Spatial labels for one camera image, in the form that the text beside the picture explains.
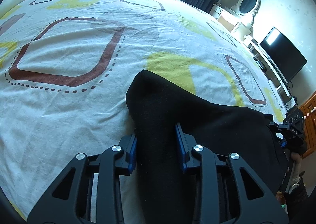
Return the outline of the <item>black pants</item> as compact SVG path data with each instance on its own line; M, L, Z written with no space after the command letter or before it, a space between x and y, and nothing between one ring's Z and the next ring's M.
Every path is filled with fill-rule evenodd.
M135 123L146 223L192 223L196 179L182 171L176 124L215 154L238 153L275 197L288 162L269 128L271 115L212 104L147 70L135 76L126 104Z

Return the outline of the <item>wooden cabinet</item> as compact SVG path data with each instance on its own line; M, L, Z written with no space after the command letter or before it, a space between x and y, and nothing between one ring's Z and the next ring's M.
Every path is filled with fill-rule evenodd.
M303 154L303 158L308 157L315 151L315 138L316 138L316 122L315 122L315 94L314 92L306 102L304 102L299 109L306 117L304 120L304 134L305 140L308 145L307 151Z

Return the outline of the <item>white tv stand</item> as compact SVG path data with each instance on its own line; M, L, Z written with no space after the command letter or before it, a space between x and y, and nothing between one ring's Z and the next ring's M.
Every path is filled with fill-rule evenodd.
M277 92L276 96L284 104L285 109L289 112L295 109L298 106L297 99L292 96L287 81L271 57L252 36L244 35L243 43L249 48L254 58L259 61L259 67L261 67L268 80L272 82L272 87Z

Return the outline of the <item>black flat television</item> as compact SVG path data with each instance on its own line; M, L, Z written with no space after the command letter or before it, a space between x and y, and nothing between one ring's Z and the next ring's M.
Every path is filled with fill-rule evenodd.
M308 62L297 47L273 27L260 46L276 65L283 80L289 83Z

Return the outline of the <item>white oval mirror vanity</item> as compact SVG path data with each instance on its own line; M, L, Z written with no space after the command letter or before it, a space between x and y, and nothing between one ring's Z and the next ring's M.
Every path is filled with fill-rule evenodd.
M252 33L254 18L260 8L261 0L238 0L238 2L226 7L220 3L214 3L210 14L229 32L242 31L246 35Z

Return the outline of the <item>patterned white bed sheet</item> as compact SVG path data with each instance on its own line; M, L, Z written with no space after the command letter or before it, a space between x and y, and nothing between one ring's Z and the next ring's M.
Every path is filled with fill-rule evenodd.
M25 0L1 18L1 188L27 218L79 152L133 129L125 95L152 71L212 103L285 117L249 50L179 0Z

